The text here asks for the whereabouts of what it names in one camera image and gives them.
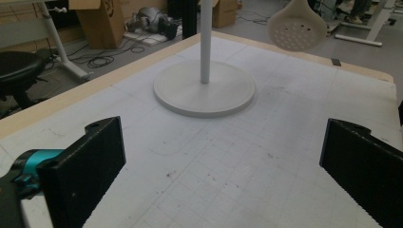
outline gray floor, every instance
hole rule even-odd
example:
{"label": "gray floor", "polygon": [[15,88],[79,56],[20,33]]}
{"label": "gray floor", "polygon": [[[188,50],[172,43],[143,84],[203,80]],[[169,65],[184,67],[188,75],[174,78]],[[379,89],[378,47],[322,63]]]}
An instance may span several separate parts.
{"label": "gray floor", "polygon": [[[266,17],[270,17],[278,10],[282,9],[285,2],[285,0],[242,0],[243,6],[242,9],[238,10],[235,24],[224,28],[214,28],[214,30],[272,44],[267,36],[266,26],[263,25],[264,23],[255,23],[253,20],[265,20]],[[339,27],[326,38],[325,42],[307,52],[325,58],[337,58],[344,63],[376,69],[391,74],[397,87],[397,100],[400,102],[403,100],[403,74],[401,73],[403,65],[403,14],[394,14],[392,18],[397,19],[396,24],[394,26],[384,26],[377,36],[376,41],[382,42],[382,47],[373,47],[338,40],[335,38],[336,33],[365,38],[369,32],[359,28]],[[143,47],[144,51],[134,53],[128,50],[120,55],[114,56],[114,61],[107,66],[90,68],[87,64],[77,65],[83,70],[91,72],[90,79],[94,79],[102,77],[102,75],[113,69],[143,58],[159,49],[175,44],[181,41],[181,39],[182,37],[178,36],[172,41],[161,43],[154,47],[137,45],[137,47]],[[65,48],[67,54],[69,54],[85,45],[86,40],[80,40],[71,44],[65,44]],[[121,50],[128,49],[132,45],[134,45],[134,43],[128,41]],[[69,58],[99,53],[100,51],[101,50],[93,50],[89,47],[85,47],[76,54],[69,56]],[[39,82],[37,85],[33,86],[29,90],[29,96],[31,98],[53,97],[83,83],[75,79],[69,72],[57,67],[57,64],[47,70],[41,77],[48,81]],[[0,109],[5,109],[12,104],[12,99],[8,99],[6,102],[0,102]]]}

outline chair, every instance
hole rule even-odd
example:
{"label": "chair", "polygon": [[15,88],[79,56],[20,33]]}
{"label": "chair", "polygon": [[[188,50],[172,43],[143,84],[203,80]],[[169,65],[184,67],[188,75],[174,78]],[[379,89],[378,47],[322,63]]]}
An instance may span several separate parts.
{"label": "chair", "polygon": [[[45,60],[37,54],[22,51],[0,52],[0,97],[13,96],[21,109],[35,105],[26,91],[45,70]],[[1,118],[8,116],[12,108]]]}

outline metal desk leg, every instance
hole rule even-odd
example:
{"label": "metal desk leg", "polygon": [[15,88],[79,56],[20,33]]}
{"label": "metal desk leg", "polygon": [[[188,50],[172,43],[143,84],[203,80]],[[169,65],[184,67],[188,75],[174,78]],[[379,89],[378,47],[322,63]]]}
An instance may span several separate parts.
{"label": "metal desk leg", "polygon": [[62,41],[60,40],[56,27],[53,24],[53,20],[51,19],[51,16],[49,15],[48,8],[47,8],[45,2],[41,2],[41,3],[39,3],[39,5],[40,5],[41,11],[43,13],[45,22],[47,24],[48,32],[56,44],[57,51],[58,51],[59,57],[60,57],[60,58],[58,58],[58,60],[60,61],[60,63],[62,64],[63,67],[68,69],[75,76],[77,76],[83,80],[88,80],[89,74],[87,72],[83,71],[81,68],[74,65],[73,63],[71,63],[71,61],[68,59],[66,52],[65,52],[65,48],[63,47]]}
{"label": "metal desk leg", "polygon": [[373,15],[373,18],[371,18],[370,22],[368,23],[369,26],[367,26],[367,27],[341,23],[341,25],[344,25],[344,26],[350,26],[350,27],[355,27],[355,28],[359,28],[359,29],[369,29],[370,33],[368,34],[366,39],[359,39],[359,38],[344,36],[344,35],[339,35],[339,34],[336,34],[335,38],[358,42],[358,43],[365,44],[365,45],[381,47],[382,43],[376,42],[375,38],[376,38],[377,34],[380,32],[380,30],[382,29],[382,26],[384,25],[384,23],[386,21],[388,21],[389,17],[391,16],[392,11],[393,11],[393,4],[394,4],[394,0],[381,0]]}

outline table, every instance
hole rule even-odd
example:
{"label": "table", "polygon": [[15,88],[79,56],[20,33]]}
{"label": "table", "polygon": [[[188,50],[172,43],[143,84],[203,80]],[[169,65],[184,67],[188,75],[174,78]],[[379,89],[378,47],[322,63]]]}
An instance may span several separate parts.
{"label": "table", "polygon": [[21,27],[16,27],[17,23],[12,24],[3,24],[0,25],[0,31],[2,36],[0,36],[1,45],[0,47],[7,47],[11,45],[19,44],[18,42],[24,43],[31,41],[35,37],[43,38],[48,35],[54,40],[55,45],[58,51],[58,61],[60,62],[62,67],[65,67],[69,70],[74,76],[79,79],[87,80],[89,78],[89,74],[83,71],[81,68],[77,67],[68,59],[66,55],[65,48],[63,47],[62,41],[60,40],[59,34],[57,33],[56,27],[53,24],[53,20],[48,13],[48,8],[45,2],[54,1],[54,0],[5,0],[0,2],[0,7],[18,5],[18,4],[30,4],[30,3],[38,3],[41,12],[43,13],[44,22],[42,24],[42,20],[32,20],[24,23],[20,23]]}
{"label": "table", "polygon": [[[127,164],[85,227],[378,227],[318,163],[328,118],[403,148],[392,78],[213,32],[212,60],[251,74],[257,94],[238,114],[194,119],[152,85],[199,48],[193,36],[0,121],[0,175],[26,150],[66,148],[121,116]],[[51,227],[42,197],[23,204],[32,227]]]}

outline round base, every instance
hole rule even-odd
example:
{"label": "round base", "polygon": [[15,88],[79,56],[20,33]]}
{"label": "round base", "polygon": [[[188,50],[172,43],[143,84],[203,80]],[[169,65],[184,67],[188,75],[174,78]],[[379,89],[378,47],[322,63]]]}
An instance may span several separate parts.
{"label": "round base", "polygon": [[210,82],[201,83],[201,62],[168,67],[154,82],[158,101],[183,116],[215,118],[243,110],[253,100],[255,83],[241,69],[210,63]]}

